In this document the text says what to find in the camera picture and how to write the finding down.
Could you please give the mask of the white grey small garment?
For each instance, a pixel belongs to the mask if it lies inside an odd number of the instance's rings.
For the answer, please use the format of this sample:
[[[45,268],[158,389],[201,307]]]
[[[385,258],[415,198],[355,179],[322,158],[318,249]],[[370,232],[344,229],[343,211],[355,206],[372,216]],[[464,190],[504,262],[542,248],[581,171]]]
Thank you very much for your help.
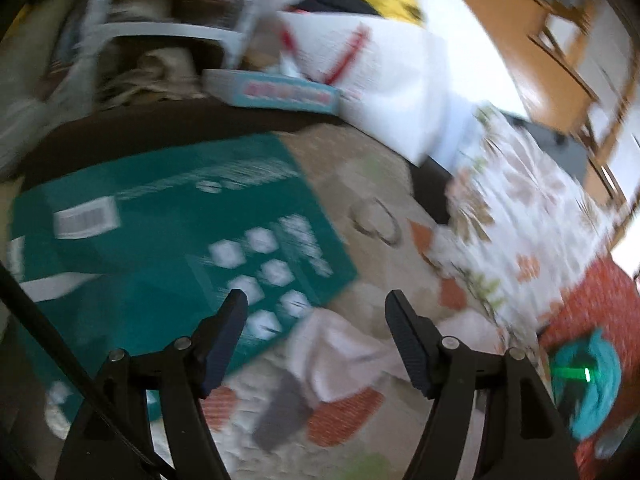
[[[430,402],[411,388],[398,350],[335,312],[314,310],[252,377],[264,396],[252,440],[267,454],[360,448],[404,464],[416,449]]]

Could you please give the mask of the teal plush towel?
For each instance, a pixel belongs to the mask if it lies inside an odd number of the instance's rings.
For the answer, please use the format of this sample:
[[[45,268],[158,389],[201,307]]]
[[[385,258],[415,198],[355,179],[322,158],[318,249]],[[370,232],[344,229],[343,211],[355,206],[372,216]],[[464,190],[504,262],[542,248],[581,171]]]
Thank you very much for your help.
[[[622,382],[620,357],[602,328],[556,350],[550,376],[553,400],[572,438],[591,437],[611,413]]]

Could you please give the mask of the red floral blanket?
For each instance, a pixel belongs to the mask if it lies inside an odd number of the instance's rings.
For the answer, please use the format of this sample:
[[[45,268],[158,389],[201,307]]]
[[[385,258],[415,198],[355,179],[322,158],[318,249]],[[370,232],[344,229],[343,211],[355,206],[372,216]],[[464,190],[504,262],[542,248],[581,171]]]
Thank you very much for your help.
[[[598,438],[639,413],[639,293],[631,277],[610,257],[594,260],[584,280],[563,297],[539,343],[551,353],[597,328],[620,358],[622,382],[603,426],[577,445],[574,456],[583,479],[597,478],[605,468],[605,462],[596,457]]]

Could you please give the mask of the teal cardboard box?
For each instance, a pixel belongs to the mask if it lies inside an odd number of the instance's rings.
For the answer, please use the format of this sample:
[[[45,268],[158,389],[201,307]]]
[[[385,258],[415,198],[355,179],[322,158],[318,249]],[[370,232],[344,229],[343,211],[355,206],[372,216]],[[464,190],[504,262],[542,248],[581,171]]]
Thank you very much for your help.
[[[271,133],[106,162],[14,200],[9,267],[89,373],[193,333],[233,289],[236,372],[357,275],[293,155]]]

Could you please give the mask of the floral white pillow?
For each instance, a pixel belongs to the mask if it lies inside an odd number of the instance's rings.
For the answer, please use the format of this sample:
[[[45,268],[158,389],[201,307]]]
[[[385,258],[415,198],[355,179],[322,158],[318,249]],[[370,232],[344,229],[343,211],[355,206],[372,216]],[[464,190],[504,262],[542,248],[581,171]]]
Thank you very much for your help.
[[[616,219],[495,107],[476,110],[427,257],[513,333],[536,333],[604,252]]]

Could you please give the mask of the heart pattern quilt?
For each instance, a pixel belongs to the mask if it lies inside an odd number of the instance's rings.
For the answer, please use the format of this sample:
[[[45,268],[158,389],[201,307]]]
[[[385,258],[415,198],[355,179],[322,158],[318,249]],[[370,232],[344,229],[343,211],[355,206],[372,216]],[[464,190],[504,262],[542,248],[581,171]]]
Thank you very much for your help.
[[[328,125],[164,148],[30,186],[6,263],[88,372],[187,335],[231,289],[248,320],[203,402],[235,479],[399,479],[431,403],[384,320],[402,290],[478,350],[506,340],[425,256],[405,162]]]

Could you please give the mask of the light blue flat box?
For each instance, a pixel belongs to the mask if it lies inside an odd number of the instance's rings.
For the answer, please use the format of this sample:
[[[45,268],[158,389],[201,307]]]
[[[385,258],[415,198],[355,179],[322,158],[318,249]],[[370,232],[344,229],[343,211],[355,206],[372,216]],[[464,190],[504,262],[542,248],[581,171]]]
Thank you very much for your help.
[[[326,84],[248,70],[204,70],[202,78],[203,90],[230,106],[338,115],[340,97]]]

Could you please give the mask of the white red plastic bag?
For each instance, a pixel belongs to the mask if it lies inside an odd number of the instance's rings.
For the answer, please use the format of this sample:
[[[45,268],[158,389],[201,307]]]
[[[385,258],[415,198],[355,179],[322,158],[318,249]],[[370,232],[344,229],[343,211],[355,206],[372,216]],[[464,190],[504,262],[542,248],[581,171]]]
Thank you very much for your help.
[[[280,11],[282,53],[299,75],[338,93],[343,122],[408,162],[446,165],[474,106],[454,78],[447,41],[373,15]]]

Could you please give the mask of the wooden headboard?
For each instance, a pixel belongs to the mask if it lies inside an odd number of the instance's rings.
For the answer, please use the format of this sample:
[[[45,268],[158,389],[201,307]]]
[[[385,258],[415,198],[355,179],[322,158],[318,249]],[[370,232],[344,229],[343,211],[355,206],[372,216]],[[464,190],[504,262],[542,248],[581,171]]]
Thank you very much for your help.
[[[639,39],[608,0],[463,0],[497,46],[526,112],[585,144],[586,189],[615,205],[619,243],[639,209]]]

